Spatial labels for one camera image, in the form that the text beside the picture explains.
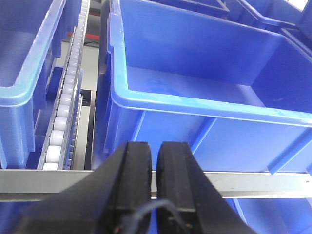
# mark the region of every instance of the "silver metal bar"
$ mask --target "silver metal bar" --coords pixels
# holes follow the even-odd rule
[[[1,201],[34,201],[58,193],[92,171],[0,170]],[[204,172],[224,198],[312,197],[308,174]],[[151,192],[156,197],[155,171]]]
[[[89,173],[70,170],[0,170],[0,200],[41,200],[74,185]]]
[[[78,110],[77,110],[77,121],[75,123],[75,129],[74,129],[74,139],[73,139],[73,157],[72,157],[72,164],[70,166],[70,169],[71,170],[75,170],[75,167],[74,167],[74,164],[75,164],[75,151],[76,151],[76,143],[77,143],[77,137],[78,137],[78,128],[79,128],[79,122],[80,122],[80,115],[81,115],[81,108],[82,108],[82,95],[80,94],[80,97],[79,97],[79,103],[78,103]]]
[[[92,151],[93,151],[95,105],[96,105],[96,91],[91,90],[88,136],[87,136],[85,163],[84,163],[85,170],[90,170],[92,167],[91,164],[92,164],[92,154],[93,154]]]

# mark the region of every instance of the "blue plastic bin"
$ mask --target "blue plastic bin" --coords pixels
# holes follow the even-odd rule
[[[312,40],[312,1],[309,0],[303,9],[302,16],[298,22],[298,28],[303,34]]]
[[[228,19],[273,32],[293,28],[301,11],[285,0],[224,0],[230,10]]]
[[[111,4],[94,168],[134,140],[149,142],[154,168],[163,141],[185,141],[205,171],[310,170],[312,58],[293,42],[150,1]]]
[[[311,234],[312,207],[305,198],[228,199],[259,234]]]
[[[169,6],[226,19],[229,9],[221,0],[152,0]]]
[[[24,168],[35,150],[34,121],[61,40],[78,21],[77,0],[0,1],[0,162]]]
[[[294,28],[282,28],[281,34],[288,37],[304,52],[312,57],[312,40],[306,37],[306,35],[301,30]]]

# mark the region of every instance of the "bin rim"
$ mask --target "bin rim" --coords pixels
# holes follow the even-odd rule
[[[137,1],[144,1],[149,4],[159,4],[146,0]],[[130,90],[127,81],[126,51],[120,0],[111,0],[111,4],[112,12],[110,13],[108,19],[107,41],[108,53],[112,56],[110,93],[112,101],[116,105],[126,109],[160,111],[312,127],[312,113]],[[239,27],[248,27],[234,22],[229,23],[235,24]],[[312,63],[312,58],[285,36],[253,27],[249,28],[261,31],[262,33],[274,34],[283,37],[290,44],[292,44],[295,49],[299,50],[302,56],[305,56],[306,59],[310,60]]]
[[[31,99],[65,3],[52,1],[14,84],[0,87],[0,107],[22,106]]]

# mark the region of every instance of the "cable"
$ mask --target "cable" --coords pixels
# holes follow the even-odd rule
[[[122,234],[135,234],[137,232],[140,221],[149,214],[153,209],[163,207],[175,218],[178,225],[182,228],[185,234],[189,234],[189,231],[180,215],[176,206],[167,199],[152,200],[140,208],[138,208],[132,215],[124,217],[122,221]]]

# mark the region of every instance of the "metal rail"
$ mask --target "metal rail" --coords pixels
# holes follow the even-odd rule
[[[92,171],[0,170],[0,201],[35,201],[58,193]],[[224,198],[312,197],[308,174],[205,172]],[[155,171],[152,198],[156,196]]]

